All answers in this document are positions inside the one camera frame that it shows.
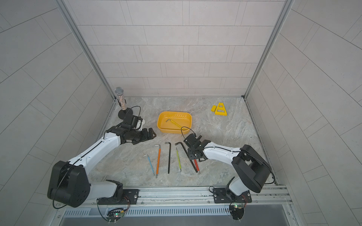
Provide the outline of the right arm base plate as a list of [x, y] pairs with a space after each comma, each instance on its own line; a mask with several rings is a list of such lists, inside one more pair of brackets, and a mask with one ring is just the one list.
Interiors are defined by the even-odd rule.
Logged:
[[213, 187], [210, 192], [213, 194], [215, 203], [252, 203], [249, 191], [243, 192], [241, 195], [235, 195], [226, 187]]

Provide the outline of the red hex key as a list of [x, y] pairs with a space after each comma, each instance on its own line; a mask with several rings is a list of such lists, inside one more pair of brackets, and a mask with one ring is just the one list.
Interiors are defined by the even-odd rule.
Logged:
[[200, 174], [200, 170], [199, 170], [199, 166], [198, 166], [198, 162], [196, 159], [194, 159], [194, 164], [195, 164], [195, 167], [196, 167], [196, 170], [197, 170], [197, 173]]

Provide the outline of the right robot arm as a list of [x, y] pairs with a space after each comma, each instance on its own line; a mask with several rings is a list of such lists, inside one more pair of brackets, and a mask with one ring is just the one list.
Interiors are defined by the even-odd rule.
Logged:
[[218, 145], [210, 140], [201, 141], [201, 136], [188, 135], [184, 143], [188, 147], [190, 160], [217, 160], [233, 166], [238, 177], [233, 178], [225, 188], [225, 195], [235, 201], [243, 193], [252, 191], [260, 193], [272, 173], [270, 165], [251, 146], [232, 148]]

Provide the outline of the yellow hex key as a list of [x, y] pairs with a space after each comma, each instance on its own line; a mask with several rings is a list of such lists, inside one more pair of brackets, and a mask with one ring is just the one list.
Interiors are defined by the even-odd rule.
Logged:
[[189, 129], [187, 129], [186, 127], [182, 127], [180, 124], [176, 123], [175, 121], [173, 121], [173, 120], [171, 120], [171, 119], [167, 119], [166, 122], [171, 122], [171, 123], [173, 123], [173, 124], [176, 125], [178, 128], [180, 128], [181, 131], [189, 130]]

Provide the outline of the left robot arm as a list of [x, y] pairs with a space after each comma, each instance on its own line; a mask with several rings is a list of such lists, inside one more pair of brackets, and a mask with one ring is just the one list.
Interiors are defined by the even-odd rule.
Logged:
[[67, 162], [57, 162], [51, 172], [47, 197], [71, 207], [86, 200], [97, 199], [102, 205], [122, 204], [125, 200], [123, 184], [115, 180], [91, 183], [91, 170], [111, 151], [125, 143], [133, 145], [152, 140], [156, 133], [149, 129], [126, 129], [113, 126], [103, 137], [78, 156]]

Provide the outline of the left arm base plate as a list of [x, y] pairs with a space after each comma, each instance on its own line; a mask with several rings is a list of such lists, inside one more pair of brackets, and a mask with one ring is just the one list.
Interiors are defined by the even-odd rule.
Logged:
[[139, 189], [123, 189], [117, 190], [116, 194], [110, 198], [99, 198], [99, 205], [134, 205], [139, 197]]

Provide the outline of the green hex key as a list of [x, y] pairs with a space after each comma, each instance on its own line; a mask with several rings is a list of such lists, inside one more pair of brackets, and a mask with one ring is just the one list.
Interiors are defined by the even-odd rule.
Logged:
[[181, 173], [182, 172], [182, 166], [181, 166], [181, 160], [180, 160], [180, 156], [179, 156], [179, 152], [178, 152], [177, 148], [176, 148], [176, 154], [177, 154], [177, 160], [178, 160], [178, 166], [179, 166], [179, 171], [177, 173]]

